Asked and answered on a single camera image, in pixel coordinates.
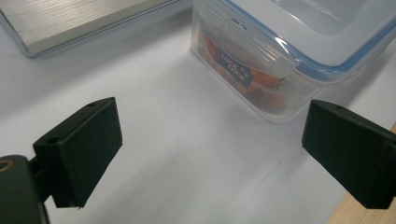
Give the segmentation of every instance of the black plastic pad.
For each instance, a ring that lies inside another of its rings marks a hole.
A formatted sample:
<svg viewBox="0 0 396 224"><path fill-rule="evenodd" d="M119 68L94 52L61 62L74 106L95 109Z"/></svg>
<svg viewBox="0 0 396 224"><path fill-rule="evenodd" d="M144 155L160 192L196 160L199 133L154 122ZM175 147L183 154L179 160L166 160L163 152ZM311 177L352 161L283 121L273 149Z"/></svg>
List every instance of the black plastic pad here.
<svg viewBox="0 0 396 224"><path fill-rule="evenodd" d="M366 208L389 207L396 190L396 134L314 100L303 147Z"/></svg>
<svg viewBox="0 0 396 224"><path fill-rule="evenodd" d="M57 207L83 207L121 145L115 98L82 107L38 139L35 154L57 178Z"/></svg>

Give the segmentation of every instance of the white table surface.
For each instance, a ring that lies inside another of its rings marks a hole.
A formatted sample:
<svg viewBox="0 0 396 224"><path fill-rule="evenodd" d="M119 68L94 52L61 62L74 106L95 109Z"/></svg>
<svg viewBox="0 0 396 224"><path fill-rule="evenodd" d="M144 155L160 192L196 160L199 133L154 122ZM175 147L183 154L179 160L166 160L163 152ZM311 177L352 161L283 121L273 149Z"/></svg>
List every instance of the white table surface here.
<svg viewBox="0 0 396 224"><path fill-rule="evenodd" d="M190 11L156 16L37 59L0 28L0 156L32 159L62 120L117 99L124 145L83 209L46 201L51 223L325 223L345 190L301 147L307 106L261 119L190 52ZM395 52L316 98L390 128Z"/></svg>

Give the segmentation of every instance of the clear plastic container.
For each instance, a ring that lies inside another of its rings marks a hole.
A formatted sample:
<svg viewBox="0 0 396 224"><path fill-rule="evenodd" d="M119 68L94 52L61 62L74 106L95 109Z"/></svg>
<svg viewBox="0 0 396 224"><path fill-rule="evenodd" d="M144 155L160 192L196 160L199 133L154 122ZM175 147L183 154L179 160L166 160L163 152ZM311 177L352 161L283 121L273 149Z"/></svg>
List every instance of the clear plastic container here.
<svg viewBox="0 0 396 224"><path fill-rule="evenodd" d="M191 49L273 122L361 73L396 36L394 0L194 0Z"/></svg>

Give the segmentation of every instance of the orange food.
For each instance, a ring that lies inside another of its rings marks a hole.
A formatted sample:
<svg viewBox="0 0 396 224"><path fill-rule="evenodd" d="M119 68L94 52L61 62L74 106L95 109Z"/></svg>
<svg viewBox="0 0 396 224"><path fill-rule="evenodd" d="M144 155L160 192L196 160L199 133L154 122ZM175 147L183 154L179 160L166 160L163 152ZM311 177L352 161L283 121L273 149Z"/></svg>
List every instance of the orange food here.
<svg viewBox="0 0 396 224"><path fill-rule="evenodd" d="M216 60L219 54L219 47L213 42L212 38L209 35L204 35L204 41L207 49L212 56L212 59Z"/></svg>

